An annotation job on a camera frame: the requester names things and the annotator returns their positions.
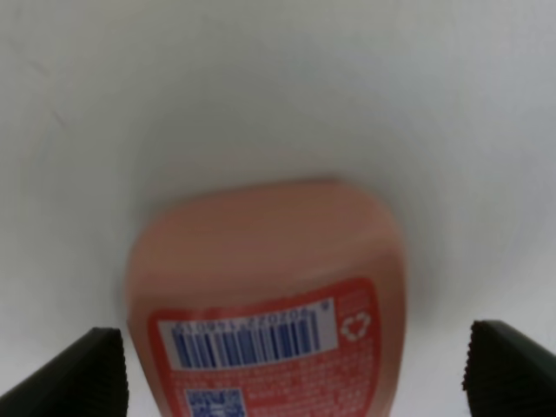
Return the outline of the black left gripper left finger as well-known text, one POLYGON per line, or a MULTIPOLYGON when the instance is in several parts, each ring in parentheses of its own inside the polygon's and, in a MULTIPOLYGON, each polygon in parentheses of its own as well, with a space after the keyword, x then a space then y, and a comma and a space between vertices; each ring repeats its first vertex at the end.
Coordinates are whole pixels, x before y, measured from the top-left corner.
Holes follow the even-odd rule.
POLYGON ((2 416, 126 416, 122 332, 92 328, 1 396, 2 416))

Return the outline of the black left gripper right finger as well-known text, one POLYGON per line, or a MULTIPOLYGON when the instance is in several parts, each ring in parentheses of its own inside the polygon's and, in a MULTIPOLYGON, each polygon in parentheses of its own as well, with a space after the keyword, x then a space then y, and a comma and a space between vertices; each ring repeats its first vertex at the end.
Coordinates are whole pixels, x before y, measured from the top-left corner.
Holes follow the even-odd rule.
POLYGON ((554 416, 555 355, 503 321, 475 321, 462 389, 472 416, 554 416))

